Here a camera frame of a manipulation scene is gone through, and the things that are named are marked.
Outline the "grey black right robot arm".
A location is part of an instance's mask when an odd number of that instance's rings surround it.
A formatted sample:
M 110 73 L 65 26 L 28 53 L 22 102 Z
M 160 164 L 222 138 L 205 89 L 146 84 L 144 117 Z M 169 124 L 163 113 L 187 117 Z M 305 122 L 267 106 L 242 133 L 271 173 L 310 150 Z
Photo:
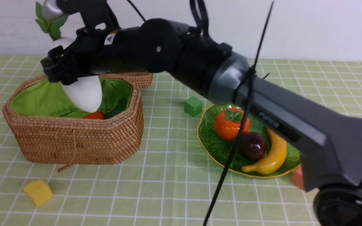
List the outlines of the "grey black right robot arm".
M 348 117 L 253 75 L 247 58 L 187 24 L 149 19 L 123 30 L 80 29 L 41 60 L 52 83 L 101 73 L 166 71 L 214 104 L 250 102 L 250 116 L 300 152 L 305 191 L 319 189 L 322 226 L 362 226 L 362 118 Z

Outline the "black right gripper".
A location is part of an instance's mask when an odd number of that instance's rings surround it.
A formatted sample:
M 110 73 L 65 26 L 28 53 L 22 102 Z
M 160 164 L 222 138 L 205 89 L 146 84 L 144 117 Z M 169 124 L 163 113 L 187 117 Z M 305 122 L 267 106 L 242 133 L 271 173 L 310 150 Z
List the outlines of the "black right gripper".
M 60 45 L 49 50 L 41 60 L 46 79 L 50 83 L 71 85 L 79 78 L 106 73 L 95 59 L 105 34 L 106 30 L 82 27 L 76 30 L 76 39 L 68 47 Z

